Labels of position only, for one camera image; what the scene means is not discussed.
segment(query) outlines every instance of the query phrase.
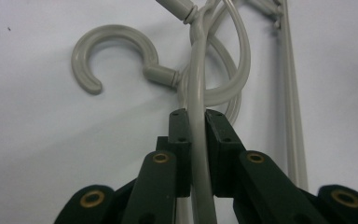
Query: plastic tube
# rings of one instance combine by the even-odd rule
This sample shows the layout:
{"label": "plastic tube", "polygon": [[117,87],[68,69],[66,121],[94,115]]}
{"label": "plastic tube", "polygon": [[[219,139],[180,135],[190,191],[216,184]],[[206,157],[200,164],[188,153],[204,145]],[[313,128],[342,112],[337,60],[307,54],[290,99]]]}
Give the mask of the plastic tube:
{"label": "plastic tube", "polygon": [[177,19],[184,21],[194,8],[190,0],[156,0],[163,7],[169,10]]}
{"label": "plastic tube", "polygon": [[[126,26],[108,25],[91,30],[80,38],[72,55],[72,67],[77,82],[85,91],[92,94],[101,92],[102,83],[90,71],[88,63],[90,52],[95,45],[111,38],[130,40],[138,47],[143,55],[143,71],[147,78],[165,85],[178,86],[179,102],[180,105],[186,106],[194,139],[191,157],[195,223],[216,223],[206,150],[205,106],[229,101],[226,113],[233,124],[241,106],[241,88],[247,80],[250,69],[249,41],[241,17],[232,2],[225,0],[225,5],[213,18],[219,2],[220,0],[209,0],[198,12],[195,11],[196,6],[192,7],[192,19],[187,18],[192,21],[190,32],[192,60],[181,77],[177,76],[178,73],[174,70],[158,65],[158,55],[151,41],[142,33]],[[241,48],[239,69],[236,68],[226,48],[213,36],[226,14],[225,7],[228,8],[239,34]],[[190,5],[181,10],[181,13],[187,13],[189,9]],[[205,53],[209,44],[222,58],[230,81],[221,88],[205,91]]]}
{"label": "plastic tube", "polygon": [[290,36],[287,1],[282,0],[281,16],[283,76],[285,89],[286,144],[289,178],[299,188],[308,190],[307,165],[305,160],[304,139],[296,84],[292,39]]}

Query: tube connector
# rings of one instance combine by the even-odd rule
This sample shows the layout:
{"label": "tube connector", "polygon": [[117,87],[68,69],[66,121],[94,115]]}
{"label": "tube connector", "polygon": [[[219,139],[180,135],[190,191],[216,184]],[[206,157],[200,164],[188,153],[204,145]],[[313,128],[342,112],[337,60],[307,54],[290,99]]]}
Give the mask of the tube connector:
{"label": "tube connector", "polygon": [[197,8],[190,0],[156,0],[160,5],[169,10],[173,16],[184,21]]}
{"label": "tube connector", "polygon": [[158,64],[150,64],[144,66],[144,76],[151,81],[173,87],[176,71]]}

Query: brass grommet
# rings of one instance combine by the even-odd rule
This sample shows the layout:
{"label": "brass grommet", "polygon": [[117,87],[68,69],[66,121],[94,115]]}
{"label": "brass grommet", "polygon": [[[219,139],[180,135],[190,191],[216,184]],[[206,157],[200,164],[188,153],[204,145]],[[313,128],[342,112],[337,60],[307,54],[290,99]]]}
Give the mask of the brass grommet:
{"label": "brass grommet", "polygon": [[331,192],[331,197],[347,207],[358,208],[358,197],[346,190],[335,189]]}
{"label": "brass grommet", "polygon": [[167,162],[170,158],[167,154],[159,153],[153,156],[153,161],[156,163],[164,163]]}
{"label": "brass grommet", "polygon": [[258,153],[252,152],[249,153],[246,158],[248,161],[255,162],[255,163],[261,163],[264,161],[264,157]]}
{"label": "brass grommet", "polygon": [[104,199],[104,193],[100,190],[92,190],[87,192],[80,199],[80,205],[85,208],[95,207],[102,203]]}

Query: hook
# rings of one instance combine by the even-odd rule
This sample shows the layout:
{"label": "hook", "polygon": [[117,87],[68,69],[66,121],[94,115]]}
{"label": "hook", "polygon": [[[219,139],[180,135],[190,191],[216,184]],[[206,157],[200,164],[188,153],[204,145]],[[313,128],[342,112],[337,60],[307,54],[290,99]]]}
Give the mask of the hook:
{"label": "hook", "polygon": [[178,72],[158,65],[157,51],[147,36],[128,26],[105,25],[83,35],[72,53],[72,70],[83,90],[94,95],[101,93],[103,84],[92,74],[89,58],[95,45],[112,38],[127,39],[138,47],[144,59],[143,73],[146,78],[167,86],[175,86]]}

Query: gray tube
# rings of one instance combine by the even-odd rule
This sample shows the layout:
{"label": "gray tube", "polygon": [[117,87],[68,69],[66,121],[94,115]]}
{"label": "gray tube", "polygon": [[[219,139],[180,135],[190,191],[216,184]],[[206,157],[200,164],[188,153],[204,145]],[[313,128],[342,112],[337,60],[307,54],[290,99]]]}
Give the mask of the gray tube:
{"label": "gray tube", "polygon": [[287,0],[282,0],[281,16],[284,97],[286,103],[286,145],[289,178],[299,188],[308,190],[307,165],[305,160],[304,140],[298,101],[295,59],[290,36]]}

